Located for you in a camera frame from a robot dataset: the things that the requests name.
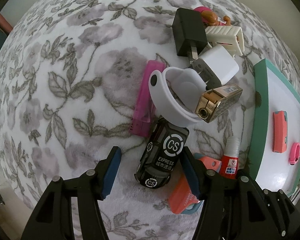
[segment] pink box cutter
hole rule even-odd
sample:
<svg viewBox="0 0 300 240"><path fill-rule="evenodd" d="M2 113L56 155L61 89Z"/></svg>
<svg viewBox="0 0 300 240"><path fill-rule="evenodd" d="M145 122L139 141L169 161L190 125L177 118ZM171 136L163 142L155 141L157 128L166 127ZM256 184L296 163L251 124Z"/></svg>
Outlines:
<svg viewBox="0 0 300 240"><path fill-rule="evenodd" d="M150 75L154 70L159 70L160 72L162 72L165 67L166 65L160 61L148 61L139 90L137 103L134 109L130 126L130 133L142 137L149 136L151 119L153 118L155 113L155 106L150 96L148 82Z"/></svg>

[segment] car windshield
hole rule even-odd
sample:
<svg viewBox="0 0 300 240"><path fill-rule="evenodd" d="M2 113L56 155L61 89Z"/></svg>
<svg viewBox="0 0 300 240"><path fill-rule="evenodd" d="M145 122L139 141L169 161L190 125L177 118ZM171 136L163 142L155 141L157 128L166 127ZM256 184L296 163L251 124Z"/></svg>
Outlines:
<svg viewBox="0 0 300 240"><path fill-rule="evenodd" d="M164 171L159 171L156 168L152 167L152 166L147 166L145 168L146 172L148 172L149 174L159 177L159 178L166 178L168 177L170 174L168 172L164 172Z"/></svg>

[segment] bottle label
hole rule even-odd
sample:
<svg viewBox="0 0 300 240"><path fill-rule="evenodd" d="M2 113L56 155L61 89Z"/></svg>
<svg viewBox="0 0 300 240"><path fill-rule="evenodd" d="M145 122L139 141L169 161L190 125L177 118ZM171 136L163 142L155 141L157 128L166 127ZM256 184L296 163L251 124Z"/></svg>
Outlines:
<svg viewBox="0 0 300 240"><path fill-rule="evenodd" d="M237 167L237 160L236 159L230 159L228 163L228 167Z"/></svg>
<svg viewBox="0 0 300 240"><path fill-rule="evenodd" d="M226 174L235 174L236 168L227 167Z"/></svg>

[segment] white circular logo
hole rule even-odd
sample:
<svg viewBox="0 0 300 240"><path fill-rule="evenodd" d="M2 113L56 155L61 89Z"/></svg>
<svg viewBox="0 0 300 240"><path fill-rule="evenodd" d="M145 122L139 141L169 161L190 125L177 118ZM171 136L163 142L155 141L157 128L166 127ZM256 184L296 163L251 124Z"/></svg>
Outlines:
<svg viewBox="0 0 300 240"><path fill-rule="evenodd" d="M157 186L158 182L156 179L150 178L146 180L145 184L147 187L155 187Z"/></svg>
<svg viewBox="0 0 300 240"><path fill-rule="evenodd" d="M150 152L150 151L151 151L152 146L153 146L153 143L152 143L152 142L149 142L148 145L147 145L147 152Z"/></svg>
<svg viewBox="0 0 300 240"><path fill-rule="evenodd" d="M178 155L183 148L183 140L180 135L169 135L163 142L164 153L170 157Z"/></svg>

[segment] black toy car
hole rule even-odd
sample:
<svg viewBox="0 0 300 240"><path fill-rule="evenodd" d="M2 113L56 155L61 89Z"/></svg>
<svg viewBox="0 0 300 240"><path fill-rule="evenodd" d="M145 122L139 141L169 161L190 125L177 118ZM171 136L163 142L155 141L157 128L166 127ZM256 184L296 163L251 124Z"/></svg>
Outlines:
<svg viewBox="0 0 300 240"><path fill-rule="evenodd" d="M159 188L170 180L179 154L188 138L189 130L159 119L143 155L136 180L145 187Z"/></svg>

